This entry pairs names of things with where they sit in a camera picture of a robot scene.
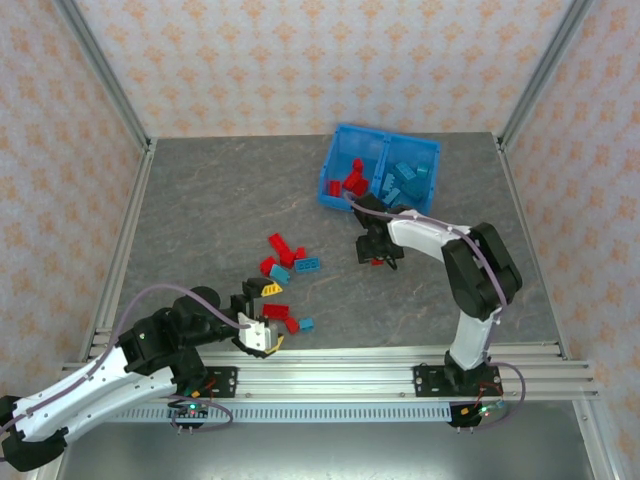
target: cable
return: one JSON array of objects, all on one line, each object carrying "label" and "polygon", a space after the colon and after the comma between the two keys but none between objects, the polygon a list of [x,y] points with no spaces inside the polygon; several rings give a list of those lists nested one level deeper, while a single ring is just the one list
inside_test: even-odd
[{"label": "cable", "polygon": [[[78,388],[85,381],[87,381],[87,379],[89,379],[95,372],[97,372],[98,369],[102,366],[102,364],[107,360],[107,357],[113,350],[116,342],[118,341],[118,337],[120,337],[120,334],[122,333],[122,330],[124,329],[124,326],[127,323],[127,320],[129,318],[129,315],[131,314],[131,311],[134,309],[134,307],[138,304],[140,300],[142,300],[144,297],[146,297],[151,292],[154,292],[156,290],[173,290],[173,291],[182,293],[183,295],[193,298],[196,302],[200,303],[203,307],[205,307],[207,310],[209,310],[211,313],[213,313],[216,317],[218,317],[227,325],[237,329],[249,328],[249,325],[240,325],[239,323],[234,322],[225,314],[223,314],[220,310],[218,310],[216,307],[214,307],[209,302],[207,302],[200,295],[192,292],[191,290],[188,290],[179,285],[173,285],[169,283],[158,283],[156,285],[151,285],[145,288],[144,290],[142,290],[140,293],[138,293],[133,298],[133,300],[129,302],[129,305],[127,305],[127,308],[125,309],[125,311],[120,316],[120,319],[118,320],[115,331],[112,333],[111,338],[109,338],[109,343],[107,343],[107,347],[105,348],[104,353],[97,358],[96,363],[93,365],[92,368],[89,369],[89,371],[86,374],[83,377],[76,380],[75,382],[73,382],[68,387],[61,390],[60,392],[56,393],[55,395],[52,395],[51,397],[43,400],[40,403],[37,403],[33,407],[27,408],[24,413],[21,413],[17,417],[12,418],[7,423],[0,426],[0,436],[2,436],[7,430],[9,430],[9,428],[11,428],[13,425],[15,425],[17,422],[19,422],[23,418],[26,418],[27,416],[32,415],[34,412],[37,412],[41,408],[44,408],[47,405],[55,402],[56,400],[63,398],[65,395],[68,395],[69,393],[73,392],[76,388]],[[6,458],[0,457],[0,462],[6,462],[6,461],[7,461]]]},{"label": "cable", "polygon": [[[185,401],[190,403],[197,403],[198,405],[205,405],[207,407],[216,408],[224,413],[226,413],[228,419],[224,423],[219,423],[217,425],[212,425],[210,427],[201,427],[196,429],[190,429],[191,433],[206,433],[212,432],[214,430],[220,430],[222,428],[228,427],[233,422],[233,413],[227,407],[220,405],[219,403],[210,402],[209,400],[203,400],[201,398],[192,398],[192,397],[184,397],[182,395],[170,395],[167,398],[171,400]],[[173,415],[171,415],[171,426],[176,430],[180,430],[180,426],[176,423],[176,415],[182,413],[181,410],[176,410]]]},{"label": "cable", "polygon": [[[390,218],[390,219],[397,219],[397,220],[411,220],[411,221],[415,221],[415,222],[426,223],[428,225],[431,225],[431,226],[434,226],[434,227],[440,229],[442,232],[452,232],[452,233],[455,233],[456,235],[458,235],[460,238],[462,238],[469,245],[471,250],[473,250],[473,253],[476,255],[478,260],[480,260],[480,263],[482,264],[482,266],[484,267],[485,271],[487,272],[487,276],[489,277],[489,280],[491,280],[491,284],[493,285],[493,288],[496,290],[496,292],[498,294],[498,298],[500,299],[500,305],[501,305],[502,309],[501,309],[500,312],[497,312],[496,315],[494,316],[494,322],[491,325],[491,327],[493,327],[493,324],[496,323],[496,321],[499,319],[500,313],[502,313],[502,311],[507,307],[507,297],[505,296],[504,291],[502,290],[502,287],[500,286],[500,282],[498,282],[498,278],[496,277],[495,272],[493,271],[493,269],[489,265],[489,262],[487,261],[486,257],[484,256],[484,254],[482,253],[480,248],[478,248],[476,243],[467,234],[465,234],[461,230],[457,229],[453,225],[449,225],[446,222],[442,222],[440,220],[436,220],[435,218],[427,217],[426,215],[422,215],[422,214],[420,214],[420,215],[418,215],[418,214],[402,215],[402,214],[396,214],[396,213],[386,213],[386,212],[378,212],[376,210],[370,210],[368,208],[362,207],[362,206],[358,205],[357,203],[355,203],[353,201],[354,197],[349,192],[345,192],[344,193],[344,198],[347,201],[347,203],[349,203],[349,205],[351,205],[352,208],[354,208],[356,210],[359,210],[359,211],[361,211],[363,213],[366,213],[366,214],[369,214],[369,215],[374,215],[376,217],[381,217],[381,218]],[[513,410],[511,410],[511,412],[509,412],[507,415],[505,415],[504,417],[500,418],[499,420],[497,420],[497,421],[495,421],[493,423],[490,423],[490,424],[484,425],[484,426],[475,427],[475,430],[486,430],[487,428],[493,428],[496,425],[500,425],[500,424],[504,423],[508,418],[512,418],[513,415],[515,413],[517,413],[520,410],[520,408],[522,407],[522,403],[524,402],[525,396],[527,394],[527,387],[526,387],[526,382],[524,380],[524,376],[522,375],[522,372],[520,372],[520,370],[518,370],[518,368],[516,366],[511,365],[510,363],[506,363],[506,362],[489,362],[488,352],[489,352],[489,344],[491,342],[492,330],[493,330],[493,328],[491,328],[491,331],[489,332],[489,335],[487,336],[487,341],[486,341],[485,346],[483,348],[483,352],[482,352],[483,361],[489,367],[506,367],[506,368],[510,368],[511,370],[516,372],[516,375],[518,375],[518,378],[520,379],[520,383],[522,385],[522,393],[520,394],[520,400],[518,401],[516,406],[513,408]]]}]

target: blue bin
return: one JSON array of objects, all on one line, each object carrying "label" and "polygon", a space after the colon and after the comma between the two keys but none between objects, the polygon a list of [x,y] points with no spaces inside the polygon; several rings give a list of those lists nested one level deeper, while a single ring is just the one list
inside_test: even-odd
[{"label": "blue bin", "polygon": [[[319,203],[340,210],[351,210],[344,198],[329,195],[329,181],[338,180],[342,183],[352,171],[353,160],[358,157],[364,162],[364,176],[369,180],[369,191],[378,198],[381,197],[380,189],[385,176],[393,172],[396,164],[406,163],[414,171],[419,165],[427,165],[429,174],[421,176],[419,180],[425,192],[422,199],[416,202],[400,193],[394,204],[408,205],[424,215],[429,213],[440,162],[438,142],[370,128],[338,125],[320,173]],[[400,188],[400,179],[396,178],[393,188]]]},{"label": "blue bin", "polygon": [[[419,165],[426,165],[429,168],[429,173],[426,177],[418,176],[412,180],[412,182],[417,182],[424,192],[422,199],[416,202],[404,193],[400,193],[394,200],[394,204],[408,205],[418,212],[428,215],[435,194],[436,176],[440,163],[440,144],[431,140],[390,134],[384,152],[383,166],[378,173],[381,182],[388,173],[393,174],[394,166],[399,163],[406,163],[414,172],[417,171]],[[400,188],[397,176],[393,186]]]},{"label": "blue bin", "polygon": [[329,182],[338,180],[341,184],[353,169],[353,160],[361,158],[364,163],[363,176],[369,180],[369,191],[376,195],[380,190],[380,179],[375,176],[385,151],[386,134],[369,128],[352,125],[338,125],[333,136],[327,159],[320,173],[318,202],[340,210],[351,210],[342,197],[329,195]]}]

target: gray stone surface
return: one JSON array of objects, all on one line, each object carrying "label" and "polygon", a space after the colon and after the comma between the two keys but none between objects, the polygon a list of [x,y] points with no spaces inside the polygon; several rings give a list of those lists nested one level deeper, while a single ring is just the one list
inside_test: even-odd
[{"label": "gray stone surface", "polygon": [[[549,302],[492,136],[424,137],[442,143],[431,215],[462,225],[494,224],[522,273],[524,287],[496,329],[495,341],[555,340]],[[330,136],[159,141],[121,309],[136,292],[157,282],[211,286],[226,306],[242,280],[259,276],[260,261],[273,254],[267,237],[280,232],[292,247],[305,246],[322,263],[319,273],[293,273],[285,292],[268,299],[316,323],[311,334],[287,334],[283,348],[450,343],[458,310],[444,267],[408,250],[395,272],[359,265],[355,240],[364,230],[353,214],[317,202],[318,175],[330,141]],[[174,297],[152,296],[134,317],[168,306]]]}]

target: patterned wallpaper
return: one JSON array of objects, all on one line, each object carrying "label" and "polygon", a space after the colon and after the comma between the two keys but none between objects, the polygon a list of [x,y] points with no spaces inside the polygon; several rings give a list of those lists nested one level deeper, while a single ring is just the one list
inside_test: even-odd
[{"label": "patterned wallpaper", "polygon": [[571,353],[640,478],[640,9],[596,1],[509,160]]},{"label": "patterned wallpaper", "polygon": [[140,154],[51,0],[0,2],[0,55],[0,395],[25,395],[77,360]]},{"label": "patterned wallpaper", "polygon": [[160,137],[499,133],[570,0],[80,0]]}]

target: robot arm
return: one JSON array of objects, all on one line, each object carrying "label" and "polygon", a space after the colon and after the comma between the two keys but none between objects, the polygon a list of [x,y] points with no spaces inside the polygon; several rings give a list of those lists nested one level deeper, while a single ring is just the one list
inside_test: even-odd
[{"label": "robot arm", "polygon": [[[253,319],[253,300],[273,282],[256,278],[243,282],[243,293],[231,297],[231,306],[220,310],[240,324],[237,330],[188,296],[138,320],[118,338],[100,368],[88,375],[100,357],[67,378],[25,398],[0,399],[2,425],[19,418],[3,443],[6,460],[19,471],[42,466],[59,456],[67,444],[136,404],[173,394],[188,396],[207,382],[207,370],[196,350],[199,345],[231,339],[244,352],[267,357],[279,348],[277,326]],[[220,297],[208,287],[192,290],[216,308]],[[55,398],[77,380],[68,394]],[[47,400],[48,405],[30,412]]]},{"label": "robot arm", "polygon": [[[384,204],[372,194],[360,197],[355,205],[374,212],[387,212]],[[356,242],[360,263],[375,258],[385,260],[397,269],[396,259],[404,257],[402,247],[408,247],[445,264],[451,292],[461,310],[447,361],[453,363],[460,375],[481,367],[485,362],[492,324],[502,306],[487,272],[478,265],[473,251],[456,232],[467,235],[476,243],[494,271],[507,303],[510,303],[522,287],[522,278],[495,228],[487,223],[473,228],[443,224],[443,228],[420,221],[423,215],[404,207],[389,212],[402,214],[403,218],[382,218],[354,210],[367,229],[367,235]]]}]

